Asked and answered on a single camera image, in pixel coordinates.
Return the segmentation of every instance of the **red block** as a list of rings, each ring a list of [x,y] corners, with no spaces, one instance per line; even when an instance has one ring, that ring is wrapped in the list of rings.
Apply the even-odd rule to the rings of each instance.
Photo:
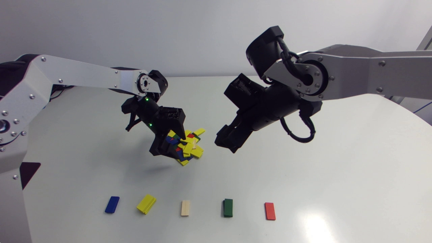
[[[272,202],[266,202],[264,205],[266,207],[267,220],[276,220],[276,215],[274,214],[274,204]]]

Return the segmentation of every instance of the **blue block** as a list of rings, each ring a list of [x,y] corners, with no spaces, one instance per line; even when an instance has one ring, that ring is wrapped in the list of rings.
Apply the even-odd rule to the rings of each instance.
[[[187,158],[183,157],[183,149],[181,149],[180,151],[177,151],[177,154],[179,156],[179,160],[180,161],[185,161],[187,160]]]
[[[170,137],[170,136],[168,136],[168,137],[166,137],[166,141],[169,143],[169,144],[172,144],[172,145],[177,145],[178,143],[180,143],[180,140],[178,140],[178,139],[173,139],[172,137]]]
[[[109,199],[107,208],[105,209],[105,213],[108,213],[108,214],[114,213],[119,199],[120,199],[120,197],[111,197]]]

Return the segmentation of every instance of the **metal frame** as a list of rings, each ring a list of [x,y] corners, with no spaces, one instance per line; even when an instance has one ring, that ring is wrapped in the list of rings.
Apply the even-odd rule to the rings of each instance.
[[[0,99],[0,120],[10,124],[0,134],[0,242],[32,242],[19,167],[27,152],[29,123],[48,104],[53,84],[109,88],[137,96],[160,93],[158,83],[150,80],[145,70],[118,70],[48,55],[30,62],[23,80]]]

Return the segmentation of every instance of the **pile of colored blocks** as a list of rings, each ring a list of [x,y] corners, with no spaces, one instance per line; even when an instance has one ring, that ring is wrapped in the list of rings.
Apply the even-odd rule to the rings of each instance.
[[[200,146],[198,146],[197,143],[201,140],[199,136],[205,131],[206,130],[204,130],[203,128],[200,128],[194,132],[186,130],[184,131],[186,139],[181,139],[173,131],[170,131],[168,133],[166,140],[168,143],[177,146],[175,151],[180,157],[180,159],[178,159],[177,161],[181,165],[185,166],[193,157],[200,158],[203,155],[204,150]]]

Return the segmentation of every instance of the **blue cable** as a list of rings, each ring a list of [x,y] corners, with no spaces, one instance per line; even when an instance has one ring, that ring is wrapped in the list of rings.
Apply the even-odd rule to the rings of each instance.
[[[417,111],[419,111],[419,110],[425,108],[426,106],[428,106],[428,105],[430,105],[430,104],[432,104],[432,102],[427,103],[426,105],[422,106],[420,109],[414,111],[413,113],[416,113]]]

